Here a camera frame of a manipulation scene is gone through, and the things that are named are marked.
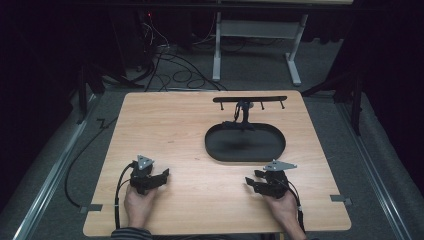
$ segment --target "human hand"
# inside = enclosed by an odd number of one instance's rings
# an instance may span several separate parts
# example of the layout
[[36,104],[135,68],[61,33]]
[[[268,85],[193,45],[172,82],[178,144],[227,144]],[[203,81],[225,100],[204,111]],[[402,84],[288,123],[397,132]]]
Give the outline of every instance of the human hand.
[[158,189],[149,190],[147,195],[141,195],[137,189],[128,184],[124,205],[128,216],[128,227],[143,228],[153,206],[153,200]]
[[287,232],[290,239],[307,239],[297,221],[296,198],[290,191],[286,191],[284,196],[279,199],[265,195],[262,196],[271,209],[275,220],[277,220],[280,226]]

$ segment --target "striped sleeve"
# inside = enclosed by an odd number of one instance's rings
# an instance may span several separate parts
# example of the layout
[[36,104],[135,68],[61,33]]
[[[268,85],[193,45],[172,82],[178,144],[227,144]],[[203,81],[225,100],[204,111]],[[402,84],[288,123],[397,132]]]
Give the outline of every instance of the striped sleeve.
[[112,232],[113,240],[151,240],[152,234],[146,229],[138,228],[120,228]]

